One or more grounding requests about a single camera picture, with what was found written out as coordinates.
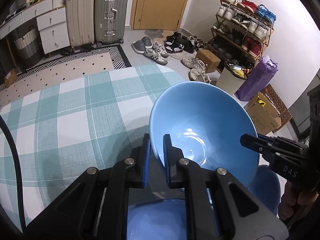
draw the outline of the plastic bag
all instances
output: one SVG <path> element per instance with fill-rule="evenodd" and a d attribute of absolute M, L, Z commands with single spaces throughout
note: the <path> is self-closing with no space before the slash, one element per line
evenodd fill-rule
<path fill-rule="evenodd" d="M 269 56 L 264 56 L 248 75 L 248 79 L 241 85 L 235 96 L 240 101 L 250 101 L 258 91 L 269 84 L 277 71 L 278 63 L 273 62 Z"/>

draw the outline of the silver suitcase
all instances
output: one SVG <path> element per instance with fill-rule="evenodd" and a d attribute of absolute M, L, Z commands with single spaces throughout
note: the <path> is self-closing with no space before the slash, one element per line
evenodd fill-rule
<path fill-rule="evenodd" d="M 123 43 L 128 0 L 94 0 L 94 34 L 99 43 Z"/>
<path fill-rule="evenodd" d="M 94 0 L 66 0 L 71 47 L 94 43 L 93 3 Z"/>

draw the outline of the drawer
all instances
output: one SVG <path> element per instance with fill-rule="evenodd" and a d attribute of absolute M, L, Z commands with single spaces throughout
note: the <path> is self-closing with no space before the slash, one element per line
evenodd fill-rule
<path fill-rule="evenodd" d="M 42 42 L 58 37 L 63 34 L 68 36 L 67 22 L 58 23 L 40 31 L 40 37 Z"/>
<path fill-rule="evenodd" d="M 70 46 L 69 36 L 66 34 L 60 35 L 53 39 L 42 42 L 44 53 L 47 54 L 57 49 Z"/>
<path fill-rule="evenodd" d="M 52 10 L 52 0 L 43 0 L 22 12 L 22 22 L 25 23 L 28 20 L 50 10 Z"/>
<path fill-rule="evenodd" d="M 66 8 L 61 8 L 44 15 L 41 15 L 37 18 L 38 30 L 42 30 L 49 26 L 53 26 L 57 23 L 62 23 L 67 20 L 66 18 Z"/>
<path fill-rule="evenodd" d="M 21 13 L 11 18 L 5 25 L 0 28 L 0 39 L 5 37 L 8 33 L 22 25 Z"/>

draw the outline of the gray slipper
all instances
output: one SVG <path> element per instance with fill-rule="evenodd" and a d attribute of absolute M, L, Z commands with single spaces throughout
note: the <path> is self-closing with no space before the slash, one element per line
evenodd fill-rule
<path fill-rule="evenodd" d="M 142 40 L 138 40 L 131 44 L 132 48 L 136 53 L 143 54 L 146 51 L 146 46 Z"/>
<path fill-rule="evenodd" d="M 144 36 L 142 39 L 141 39 L 144 43 L 144 45 L 146 46 L 147 49 L 151 49 L 152 48 L 152 42 L 150 40 L 150 38 L 148 36 Z"/>

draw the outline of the brown cardboard box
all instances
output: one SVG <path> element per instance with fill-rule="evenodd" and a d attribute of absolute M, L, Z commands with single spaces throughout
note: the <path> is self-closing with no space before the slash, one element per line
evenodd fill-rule
<path fill-rule="evenodd" d="M 5 86 L 7 88 L 10 87 L 15 82 L 16 79 L 17 79 L 17 74 L 16 74 L 15 70 L 13 69 L 4 77 Z"/>
<path fill-rule="evenodd" d="M 258 97 L 260 100 L 266 103 L 265 106 L 257 103 Z M 250 102 L 244 107 L 250 116 L 257 133 L 267 135 L 272 130 L 278 128 L 281 125 L 281 118 L 278 117 L 278 111 L 268 101 L 268 99 L 258 92 Z"/>
<path fill-rule="evenodd" d="M 196 58 L 202 60 L 204 64 L 208 64 L 205 68 L 206 73 L 215 72 L 220 63 L 220 59 L 207 49 L 200 49 L 197 52 Z"/>

